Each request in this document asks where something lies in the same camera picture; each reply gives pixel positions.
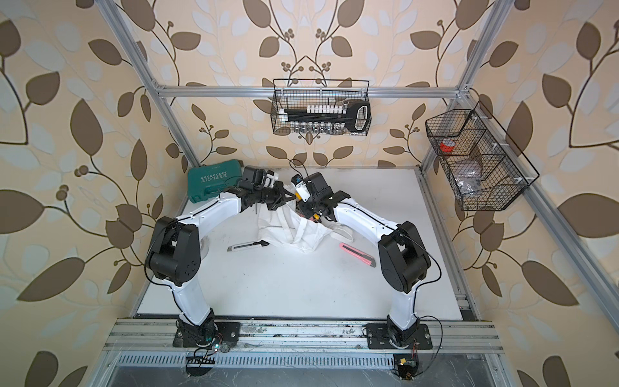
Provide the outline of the pink knife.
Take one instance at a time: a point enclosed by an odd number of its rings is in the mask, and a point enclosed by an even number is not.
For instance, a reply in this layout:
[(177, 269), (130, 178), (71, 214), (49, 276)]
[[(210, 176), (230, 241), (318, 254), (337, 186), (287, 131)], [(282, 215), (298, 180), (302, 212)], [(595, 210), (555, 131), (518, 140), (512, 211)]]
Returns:
[(377, 267), (377, 263), (374, 257), (370, 256), (369, 254), (360, 251), (357, 248), (354, 248), (353, 246), (346, 244), (346, 243), (341, 243), (339, 245), (339, 247), (345, 251), (347, 254), (353, 256), (354, 258), (358, 259), (359, 261), (363, 262), (364, 264), (375, 268)]

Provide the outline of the white printed tote pouch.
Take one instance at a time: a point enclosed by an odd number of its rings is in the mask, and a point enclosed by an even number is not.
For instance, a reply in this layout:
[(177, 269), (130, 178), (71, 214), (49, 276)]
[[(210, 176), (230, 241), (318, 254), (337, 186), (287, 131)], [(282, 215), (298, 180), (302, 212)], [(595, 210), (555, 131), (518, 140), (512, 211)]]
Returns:
[(328, 240), (338, 243), (354, 241), (350, 227), (329, 223), (326, 226), (301, 217), (291, 203), (271, 211), (265, 204), (257, 205), (258, 238), (275, 247), (291, 248), (309, 254)]

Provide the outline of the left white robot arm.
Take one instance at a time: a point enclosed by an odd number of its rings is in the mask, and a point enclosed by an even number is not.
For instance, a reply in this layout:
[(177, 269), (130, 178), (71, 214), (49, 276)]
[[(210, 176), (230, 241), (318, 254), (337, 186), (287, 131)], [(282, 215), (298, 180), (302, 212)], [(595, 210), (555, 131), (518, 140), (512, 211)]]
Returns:
[(195, 278), (202, 260), (201, 240), (221, 223), (256, 204), (275, 211), (295, 199), (295, 194), (280, 181), (271, 186), (232, 186), (196, 211), (156, 222), (145, 268), (156, 278), (154, 285), (169, 288), (182, 322), (201, 327), (212, 315)]

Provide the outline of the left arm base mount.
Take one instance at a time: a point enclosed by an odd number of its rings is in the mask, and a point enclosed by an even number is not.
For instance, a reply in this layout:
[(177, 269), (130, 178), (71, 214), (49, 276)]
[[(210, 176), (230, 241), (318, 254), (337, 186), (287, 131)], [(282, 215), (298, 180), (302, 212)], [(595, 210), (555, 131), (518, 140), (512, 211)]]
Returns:
[(238, 322), (208, 320), (201, 326), (195, 326), (178, 319), (176, 326), (177, 332), (172, 342), (174, 348), (210, 348), (228, 352), (240, 338), (241, 325)]

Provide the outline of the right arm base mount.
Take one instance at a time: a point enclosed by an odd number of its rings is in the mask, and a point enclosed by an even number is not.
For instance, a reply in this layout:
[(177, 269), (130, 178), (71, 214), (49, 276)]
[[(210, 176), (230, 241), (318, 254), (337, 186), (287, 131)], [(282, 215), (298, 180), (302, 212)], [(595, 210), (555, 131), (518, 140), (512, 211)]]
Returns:
[(368, 347), (372, 350), (431, 350), (432, 338), (426, 324), (416, 322), (407, 330), (401, 330), (391, 321), (368, 323), (364, 326), (363, 335)]

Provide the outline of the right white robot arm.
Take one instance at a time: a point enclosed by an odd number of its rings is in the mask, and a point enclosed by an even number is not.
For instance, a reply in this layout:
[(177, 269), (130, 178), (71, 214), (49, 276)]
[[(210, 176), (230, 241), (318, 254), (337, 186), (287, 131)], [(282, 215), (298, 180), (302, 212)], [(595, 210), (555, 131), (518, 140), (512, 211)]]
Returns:
[(397, 333), (411, 331), (418, 324), (414, 312), (417, 291), (432, 266), (417, 227), (411, 222), (388, 221), (343, 191), (301, 193), (297, 210), (307, 218), (325, 218), (349, 227), (377, 246), (383, 278), (395, 291), (387, 321)]

